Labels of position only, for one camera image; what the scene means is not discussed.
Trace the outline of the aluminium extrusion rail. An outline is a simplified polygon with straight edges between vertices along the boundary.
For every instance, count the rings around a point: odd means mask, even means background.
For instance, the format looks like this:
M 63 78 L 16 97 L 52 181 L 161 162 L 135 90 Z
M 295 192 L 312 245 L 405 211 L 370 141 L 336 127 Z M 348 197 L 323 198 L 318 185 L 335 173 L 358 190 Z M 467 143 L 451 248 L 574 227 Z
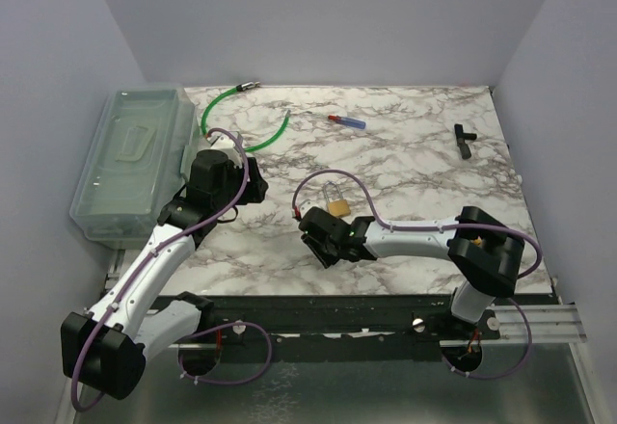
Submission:
M 534 344 L 584 343 L 587 334 L 576 305 L 523 305 L 523 314 L 531 329 Z M 519 344 L 527 342 L 527 329 L 523 316 L 512 305 L 494 308 L 498 327 L 497 339 L 483 336 L 488 345 Z

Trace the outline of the blue red small screwdriver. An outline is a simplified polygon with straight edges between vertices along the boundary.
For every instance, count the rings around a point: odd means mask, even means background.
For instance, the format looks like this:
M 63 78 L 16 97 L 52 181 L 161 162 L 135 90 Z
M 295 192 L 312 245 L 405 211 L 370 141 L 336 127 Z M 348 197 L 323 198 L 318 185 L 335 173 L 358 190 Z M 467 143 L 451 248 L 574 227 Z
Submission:
M 336 124 L 339 124 L 339 125 L 356 128 L 360 130 L 364 130 L 366 128 L 366 123 L 358 119 L 352 119 L 348 117 L 341 117 L 341 116 L 335 116 L 335 115 L 328 115 L 328 120 Z

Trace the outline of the green cable lock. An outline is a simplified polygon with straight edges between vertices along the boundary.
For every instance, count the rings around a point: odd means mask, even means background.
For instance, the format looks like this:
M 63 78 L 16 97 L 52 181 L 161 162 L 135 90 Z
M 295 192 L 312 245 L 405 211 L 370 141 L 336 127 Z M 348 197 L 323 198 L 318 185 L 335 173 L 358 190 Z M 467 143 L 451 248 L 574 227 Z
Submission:
M 207 135 L 207 119 L 208 116 L 210 114 L 210 112 L 214 109 L 214 107 L 220 103 L 222 100 L 224 100 L 225 98 L 232 96 L 236 93 L 244 93 L 247 92 L 249 90 L 253 90 L 256 88 L 259 88 L 261 86 L 261 84 L 258 81 L 250 81 L 250 82 L 246 82 L 243 84 L 239 84 L 235 87 L 232 87 L 228 90 L 226 90 L 223 93 L 220 93 L 218 96 L 216 96 L 211 102 L 208 103 L 208 105 L 205 107 L 202 115 L 201 115 L 201 121 L 200 121 L 200 129 L 201 129 L 201 133 L 205 138 L 208 138 Z M 288 124 L 289 124 L 289 120 L 290 120 L 290 113 L 287 112 L 282 120 L 282 124 L 279 127 L 279 129 L 277 130 L 277 132 L 272 135 L 269 139 L 267 139 L 265 142 L 262 142 L 260 144 L 257 144 L 256 146 L 249 146 L 245 148 L 246 152 L 249 153 L 253 153 L 253 152 L 257 152 L 260 150 L 263 150 L 264 148 L 272 145 L 285 131 L 285 129 L 287 128 Z

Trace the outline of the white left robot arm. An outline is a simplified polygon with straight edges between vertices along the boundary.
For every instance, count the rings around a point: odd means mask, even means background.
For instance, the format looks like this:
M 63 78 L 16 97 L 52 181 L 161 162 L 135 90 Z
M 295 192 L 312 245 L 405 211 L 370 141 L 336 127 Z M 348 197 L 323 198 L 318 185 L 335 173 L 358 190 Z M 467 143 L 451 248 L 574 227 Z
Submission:
M 206 340 L 214 328 L 213 302 L 190 292 L 149 311 L 178 267 L 229 210 L 264 201 L 268 184 L 253 156 L 233 148 L 197 154 L 188 180 L 165 204 L 136 260 L 115 286 L 85 313 L 61 325 L 64 374 L 71 398 L 80 384 L 117 400 L 141 380 L 147 362 L 177 340 Z

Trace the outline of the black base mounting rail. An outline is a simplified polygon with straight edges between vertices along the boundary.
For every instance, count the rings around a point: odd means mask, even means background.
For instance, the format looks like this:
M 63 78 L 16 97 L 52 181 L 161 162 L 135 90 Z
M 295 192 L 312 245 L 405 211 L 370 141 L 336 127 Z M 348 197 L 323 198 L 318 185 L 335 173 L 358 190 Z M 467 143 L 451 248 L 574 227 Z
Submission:
M 225 328 L 217 342 L 208 334 L 182 339 L 172 349 L 193 358 L 221 351 L 226 362 L 258 363 L 271 352 L 274 361 L 341 362 L 438 361 L 441 347 L 464 347 L 477 335 L 499 337 L 487 326 L 450 313 L 445 295 L 386 296 L 214 296 L 206 325 L 234 321 L 249 326 L 241 333 Z

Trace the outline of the clear plastic storage box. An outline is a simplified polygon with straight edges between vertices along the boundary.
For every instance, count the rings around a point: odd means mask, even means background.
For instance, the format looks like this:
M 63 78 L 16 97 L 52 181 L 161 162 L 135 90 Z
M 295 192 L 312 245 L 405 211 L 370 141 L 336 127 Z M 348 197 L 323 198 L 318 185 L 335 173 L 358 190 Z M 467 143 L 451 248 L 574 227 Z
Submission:
M 92 242 L 143 247 L 187 179 L 200 138 L 195 106 L 180 86 L 111 93 L 69 216 Z

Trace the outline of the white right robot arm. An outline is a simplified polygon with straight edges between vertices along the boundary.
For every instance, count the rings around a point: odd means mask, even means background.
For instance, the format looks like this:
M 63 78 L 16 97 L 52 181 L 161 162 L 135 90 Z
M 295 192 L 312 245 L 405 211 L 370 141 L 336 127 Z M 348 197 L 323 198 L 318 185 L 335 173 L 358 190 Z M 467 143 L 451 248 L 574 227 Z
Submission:
M 466 206 L 453 218 L 433 222 L 391 221 L 373 216 L 352 223 L 312 207 L 299 221 L 301 240 L 321 264 L 395 256 L 451 261 L 465 281 L 443 316 L 445 331 L 463 339 L 478 328 L 496 299 L 514 295 L 524 251 L 523 235 L 482 209 Z

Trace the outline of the black T-shaped tool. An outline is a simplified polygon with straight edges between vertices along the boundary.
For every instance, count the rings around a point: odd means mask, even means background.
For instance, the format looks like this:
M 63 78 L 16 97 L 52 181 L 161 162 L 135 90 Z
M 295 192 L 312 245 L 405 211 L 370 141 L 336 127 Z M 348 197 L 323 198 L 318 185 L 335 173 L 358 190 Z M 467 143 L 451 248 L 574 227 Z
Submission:
M 474 142 L 477 139 L 477 134 L 466 132 L 460 123 L 454 125 L 454 134 L 462 159 L 469 160 L 471 158 L 471 151 L 468 142 Z

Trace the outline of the brass padlock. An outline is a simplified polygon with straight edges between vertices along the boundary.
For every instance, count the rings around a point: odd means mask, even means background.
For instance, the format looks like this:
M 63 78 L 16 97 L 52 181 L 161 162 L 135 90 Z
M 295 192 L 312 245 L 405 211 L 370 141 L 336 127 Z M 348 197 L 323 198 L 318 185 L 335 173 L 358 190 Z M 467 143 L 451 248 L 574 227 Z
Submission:
M 344 218 L 351 215 L 349 203 L 336 183 L 326 182 L 322 187 L 322 192 L 326 201 L 326 208 L 332 216 Z

